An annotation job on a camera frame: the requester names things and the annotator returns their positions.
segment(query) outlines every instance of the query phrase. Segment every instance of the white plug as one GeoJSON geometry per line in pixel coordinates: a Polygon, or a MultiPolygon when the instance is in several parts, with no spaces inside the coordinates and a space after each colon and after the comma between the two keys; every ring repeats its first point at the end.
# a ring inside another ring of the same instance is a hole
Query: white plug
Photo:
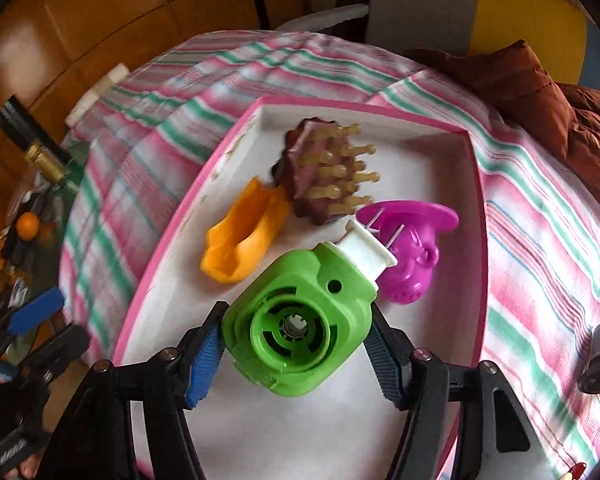
{"type": "Polygon", "coordinates": [[[378,290],[376,279],[387,267],[397,265],[398,260],[357,220],[350,219],[345,231],[347,233],[338,242],[327,243],[337,248],[378,290]]]}

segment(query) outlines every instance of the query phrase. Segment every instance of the round hole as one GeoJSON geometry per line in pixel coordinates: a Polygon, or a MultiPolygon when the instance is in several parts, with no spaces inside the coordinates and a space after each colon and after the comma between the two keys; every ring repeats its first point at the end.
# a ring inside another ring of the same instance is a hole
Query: round hole
{"type": "Polygon", "coordinates": [[[338,292],[340,292],[342,290],[342,283],[340,283],[338,280],[331,280],[327,284],[327,290],[331,294],[337,294],[338,292]]]}
{"type": "Polygon", "coordinates": [[[290,316],[286,316],[282,322],[282,330],[284,330],[288,336],[296,338],[306,335],[308,328],[306,321],[302,316],[291,314],[290,316]]]}

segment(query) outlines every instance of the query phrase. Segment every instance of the red fingernail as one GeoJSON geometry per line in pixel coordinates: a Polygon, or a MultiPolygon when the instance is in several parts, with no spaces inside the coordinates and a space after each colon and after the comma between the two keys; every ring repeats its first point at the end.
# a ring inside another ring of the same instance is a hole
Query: red fingernail
{"type": "Polygon", "coordinates": [[[582,476],[586,468],[587,464],[585,464],[584,462],[578,462],[575,466],[569,469],[569,472],[573,476],[573,480],[578,480],[582,476]]]}

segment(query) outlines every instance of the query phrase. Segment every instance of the white object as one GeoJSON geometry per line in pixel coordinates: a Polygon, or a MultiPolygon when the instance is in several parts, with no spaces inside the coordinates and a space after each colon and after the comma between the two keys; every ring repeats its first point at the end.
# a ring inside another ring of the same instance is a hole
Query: white object
{"type": "Polygon", "coordinates": [[[89,88],[80,99],[78,99],[78,102],[64,120],[64,124],[69,128],[73,128],[104,92],[113,85],[117,85],[128,74],[129,69],[123,63],[119,63],[112,68],[107,75],[102,77],[95,85],[89,88]]]}
{"type": "MultiPolygon", "coordinates": [[[[247,183],[270,180],[287,130],[309,117],[357,123],[356,144],[372,142],[368,171],[382,180],[360,194],[381,200],[424,200],[453,208],[455,231],[438,237],[440,262],[430,289],[408,306],[378,298],[389,324],[416,347],[447,362],[478,362],[487,293],[484,205],[466,133],[390,108],[310,99],[260,99],[232,128],[178,208],[127,314],[113,361],[142,362],[199,326],[217,300],[231,303],[280,254],[342,236],[347,219],[316,228],[291,216],[258,268],[243,282],[221,285],[200,270],[205,232],[229,211],[247,183]]],[[[447,456],[458,409],[445,420],[447,456]]],[[[208,397],[185,412],[208,480],[369,480],[384,478],[405,416],[380,391],[363,346],[314,391],[280,397],[251,384],[222,359],[208,397]]],[[[136,457],[149,461],[142,405],[132,403],[136,457]]]]}
{"type": "Polygon", "coordinates": [[[387,267],[397,265],[398,259],[355,218],[347,221],[344,229],[347,234],[335,245],[330,245],[335,247],[354,267],[364,274],[377,292],[376,280],[378,276],[387,267]]]}
{"type": "Polygon", "coordinates": [[[336,7],[335,9],[321,10],[290,20],[280,25],[276,30],[280,32],[318,32],[347,20],[362,18],[368,13],[369,6],[365,4],[336,7]]]}

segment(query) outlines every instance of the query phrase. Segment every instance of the yellow plastic container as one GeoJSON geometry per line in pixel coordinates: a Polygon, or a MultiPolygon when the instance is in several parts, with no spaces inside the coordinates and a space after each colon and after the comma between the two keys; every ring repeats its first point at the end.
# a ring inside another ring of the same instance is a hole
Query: yellow plastic container
{"type": "Polygon", "coordinates": [[[227,216],[206,232],[200,269],[220,283],[237,283],[260,263],[289,215],[285,190],[254,177],[227,216]]]}

